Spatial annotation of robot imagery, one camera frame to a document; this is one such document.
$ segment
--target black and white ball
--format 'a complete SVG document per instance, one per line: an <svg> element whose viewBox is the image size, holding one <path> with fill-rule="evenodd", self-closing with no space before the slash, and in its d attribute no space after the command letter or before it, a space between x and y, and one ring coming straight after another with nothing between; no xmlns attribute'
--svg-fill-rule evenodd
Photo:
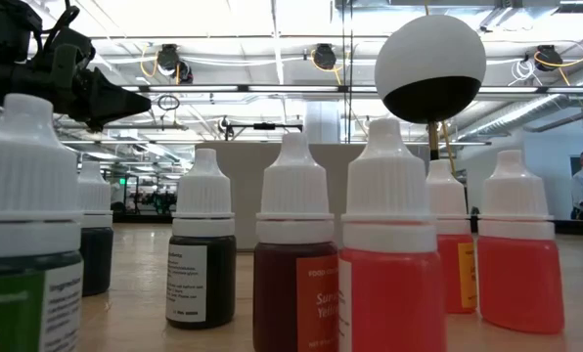
<svg viewBox="0 0 583 352"><path fill-rule="evenodd" d="M387 39L377 58L375 81L391 113L428 123L467 107L485 69L485 48L467 24L450 16L424 16Z"/></svg>

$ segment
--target green label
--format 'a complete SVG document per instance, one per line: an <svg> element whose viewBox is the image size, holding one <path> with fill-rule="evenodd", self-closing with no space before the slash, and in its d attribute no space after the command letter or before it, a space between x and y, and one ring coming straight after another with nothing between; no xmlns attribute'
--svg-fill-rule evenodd
<svg viewBox="0 0 583 352"><path fill-rule="evenodd" d="M73 351L78 338L82 263L0 277L0 351Z"/></svg>

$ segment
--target wooden table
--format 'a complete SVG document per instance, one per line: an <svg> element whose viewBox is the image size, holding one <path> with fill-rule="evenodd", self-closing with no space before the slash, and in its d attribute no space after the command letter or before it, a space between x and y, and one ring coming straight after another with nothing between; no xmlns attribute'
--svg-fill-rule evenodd
<svg viewBox="0 0 583 352"><path fill-rule="evenodd" d="M112 286L83 298L79 351L253 352L252 256L237 260L235 320L212 330L177 330L165 323L169 225L115 226ZM565 332L557 336L504 330L478 315L448 316L448 351L583 352L583 237L559 236Z"/></svg>

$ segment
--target orange liquid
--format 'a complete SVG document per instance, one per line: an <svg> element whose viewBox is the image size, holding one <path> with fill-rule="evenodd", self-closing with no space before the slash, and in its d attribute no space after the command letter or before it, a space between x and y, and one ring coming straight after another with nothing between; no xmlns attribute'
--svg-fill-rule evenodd
<svg viewBox="0 0 583 352"><path fill-rule="evenodd" d="M471 235L439 235L437 236L439 255L444 278L444 302L446 313L467 314L476 311L476 271L472 280L470 277L462 278L461 265L467 265L465 252L460 250L460 244L471 244L473 251L473 238Z"/></svg>
<svg viewBox="0 0 583 352"><path fill-rule="evenodd" d="M478 239L480 314L497 326L563 330L559 251L554 241Z"/></svg>
<svg viewBox="0 0 583 352"><path fill-rule="evenodd" d="M446 350L437 252L376 253L345 248L340 258L351 264L351 351Z"/></svg>

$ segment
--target bottle label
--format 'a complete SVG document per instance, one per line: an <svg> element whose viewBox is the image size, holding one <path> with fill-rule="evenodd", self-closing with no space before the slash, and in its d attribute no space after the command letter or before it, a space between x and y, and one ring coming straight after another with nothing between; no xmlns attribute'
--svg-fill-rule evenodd
<svg viewBox="0 0 583 352"><path fill-rule="evenodd" d="M339 259L339 352L352 352L352 264Z"/></svg>
<svg viewBox="0 0 583 352"><path fill-rule="evenodd" d="M337 255L295 265L298 352L337 352Z"/></svg>
<svg viewBox="0 0 583 352"><path fill-rule="evenodd" d="M206 320L206 245L170 245L165 317L186 323Z"/></svg>
<svg viewBox="0 0 583 352"><path fill-rule="evenodd" d="M474 243L459 243L459 279L461 282L461 305L464 308L476 307L476 262Z"/></svg>
<svg viewBox="0 0 583 352"><path fill-rule="evenodd" d="M75 350L82 274L80 262L0 277L0 351Z"/></svg>

